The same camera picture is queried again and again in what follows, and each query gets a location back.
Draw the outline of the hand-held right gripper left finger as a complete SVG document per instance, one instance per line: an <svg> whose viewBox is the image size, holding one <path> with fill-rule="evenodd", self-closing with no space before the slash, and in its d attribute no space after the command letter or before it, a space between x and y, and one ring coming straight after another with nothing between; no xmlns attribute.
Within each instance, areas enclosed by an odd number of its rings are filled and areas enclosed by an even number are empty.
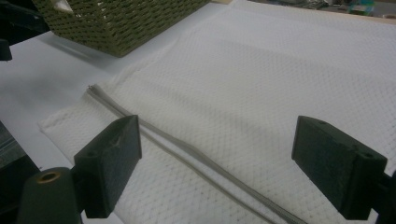
<svg viewBox="0 0 396 224"><path fill-rule="evenodd" d="M141 158L136 115L112 121L74 156L88 218L109 217Z"/></svg>

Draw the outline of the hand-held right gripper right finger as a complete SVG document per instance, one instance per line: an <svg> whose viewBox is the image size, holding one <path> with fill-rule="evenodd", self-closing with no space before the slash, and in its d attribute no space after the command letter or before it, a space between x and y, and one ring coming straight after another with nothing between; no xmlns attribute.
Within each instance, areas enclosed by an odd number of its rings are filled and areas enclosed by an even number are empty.
<svg viewBox="0 0 396 224"><path fill-rule="evenodd" d="M291 158L344 218L368 218L386 157L328 122L300 116Z"/></svg>

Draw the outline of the green woven basket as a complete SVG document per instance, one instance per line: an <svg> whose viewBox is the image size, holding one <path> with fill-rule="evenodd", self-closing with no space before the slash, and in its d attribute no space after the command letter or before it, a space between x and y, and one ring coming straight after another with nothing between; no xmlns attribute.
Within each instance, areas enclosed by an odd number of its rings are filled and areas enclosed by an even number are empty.
<svg viewBox="0 0 396 224"><path fill-rule="evenodd" d="M123 57L210 0L32 0L57 36Z"/></svg>

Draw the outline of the white mesh laundry bag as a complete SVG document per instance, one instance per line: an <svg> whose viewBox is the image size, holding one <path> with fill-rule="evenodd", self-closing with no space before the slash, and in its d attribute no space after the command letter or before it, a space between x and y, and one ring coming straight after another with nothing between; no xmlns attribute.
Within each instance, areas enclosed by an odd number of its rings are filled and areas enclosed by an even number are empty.
<svg viewBox="0 0 396 224"><path fill-rule="evenodd" d="M307 224L344 219L292 160L297 118L322 119L396 171L396 25L236 0L170 45L100 84L224 175L151 140L116 207L124 224Z"/></svg>

